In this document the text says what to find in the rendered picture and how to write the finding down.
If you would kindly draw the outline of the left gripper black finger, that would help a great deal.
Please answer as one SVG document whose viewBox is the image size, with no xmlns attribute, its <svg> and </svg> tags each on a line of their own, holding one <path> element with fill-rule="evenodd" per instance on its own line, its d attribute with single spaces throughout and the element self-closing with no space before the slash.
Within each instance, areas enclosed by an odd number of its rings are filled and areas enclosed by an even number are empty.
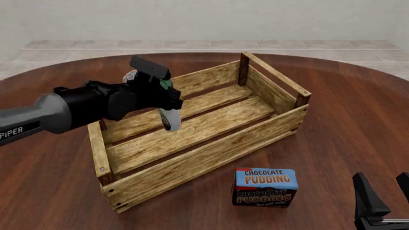
<svg viewBox="0 0 409 230">
<path fill-rule="evenodd" d="M 180 110 L 183 105 L 181 91 L 172 87 L 161 88 L 159 108 L 166 111 Z"/>
</svg>

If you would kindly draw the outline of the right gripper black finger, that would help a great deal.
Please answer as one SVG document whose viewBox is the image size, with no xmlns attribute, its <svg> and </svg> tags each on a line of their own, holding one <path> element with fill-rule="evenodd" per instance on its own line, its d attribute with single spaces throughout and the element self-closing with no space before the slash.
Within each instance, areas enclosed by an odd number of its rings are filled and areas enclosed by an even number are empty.
<svg viewBox="0 0 409 230">
<path fill-rule="evenodd" d="M 396 181 L 405 195 L 406 200 L 409 201 L 409 172 L 402 172 L 396 177 Z"/>
<path fill-rule="evenodd" d="M 362 172 L 353 177 L 355 191 L 355 219 L 382 220 L 391 212 L 390 208 L 378 197 L 368 179 Z"/>
</svg>

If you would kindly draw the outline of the white salad dressing bottle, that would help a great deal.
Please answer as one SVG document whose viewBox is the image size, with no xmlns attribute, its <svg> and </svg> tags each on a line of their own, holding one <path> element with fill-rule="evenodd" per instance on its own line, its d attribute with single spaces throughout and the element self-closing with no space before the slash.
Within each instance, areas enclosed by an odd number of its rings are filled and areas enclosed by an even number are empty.
<svg viewBox="0 0 409 230">
<path fill-rule="evenodd" d="M 137 70 L 132 70 L 125 74 L 125 76 L 122 78 L 123 83 L 134 80 L 136 74 Z M 180 110 L 171 109 L 167 111 L 165 109 L 158 109 L 158 112 L 165 130 L 174 132 L 179 129 L 181 124 Z"/>
</svg>

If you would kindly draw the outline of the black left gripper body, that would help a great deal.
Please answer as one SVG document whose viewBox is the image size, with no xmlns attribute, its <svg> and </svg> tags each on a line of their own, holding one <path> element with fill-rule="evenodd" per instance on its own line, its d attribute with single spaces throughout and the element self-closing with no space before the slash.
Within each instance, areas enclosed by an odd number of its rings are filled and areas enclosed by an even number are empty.
<svg viewBox="0 0 409 230">
<path fill-rule="evenodd" d="M 148 74 L 137 74 L 127 84 L 130 85 L 135 94 L 134 111 L 160 107 L 160 94 L 163 87 L 158 78 Z"/>
</svg>

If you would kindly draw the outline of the wooden slat tray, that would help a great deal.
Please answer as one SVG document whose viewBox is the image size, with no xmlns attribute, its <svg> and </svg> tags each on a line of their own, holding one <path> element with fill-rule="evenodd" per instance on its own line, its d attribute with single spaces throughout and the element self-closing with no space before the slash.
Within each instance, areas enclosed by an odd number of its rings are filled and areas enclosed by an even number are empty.
<svg viewBox="0 0 409 230">
<path fill-rule="evenodd" d="M 155 111 L 88 126 L 96 176 L 116 212 L 295 134 L 311 94 L 249 52 L 238 61 L 174 78 L 181 127 Z"/>
</svg>

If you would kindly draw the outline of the chocolate pudding box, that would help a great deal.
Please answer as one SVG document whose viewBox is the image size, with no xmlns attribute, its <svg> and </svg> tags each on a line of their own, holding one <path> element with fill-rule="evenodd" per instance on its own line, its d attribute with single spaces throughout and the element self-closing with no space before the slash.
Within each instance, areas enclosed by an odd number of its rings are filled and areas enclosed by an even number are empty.
<svg viewBox="0 0 409 230">
<path fill-rule="evenodd" d="M 292 169 L 236 168 L 232 204 L 287 208 L 297 191 L 298 182 Z"/>
</svg>

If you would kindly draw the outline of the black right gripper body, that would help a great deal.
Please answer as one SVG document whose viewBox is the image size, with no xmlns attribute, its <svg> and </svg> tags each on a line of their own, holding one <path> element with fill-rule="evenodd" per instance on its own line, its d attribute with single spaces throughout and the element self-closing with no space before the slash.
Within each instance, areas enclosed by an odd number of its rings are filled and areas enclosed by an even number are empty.
<svg viewBox="0 0 409 230">
<path fill-rule="evenodd" d="M 409 230 L 409 218 L 356 215 L 354 224 L 356 230 Z"/>
</svg>

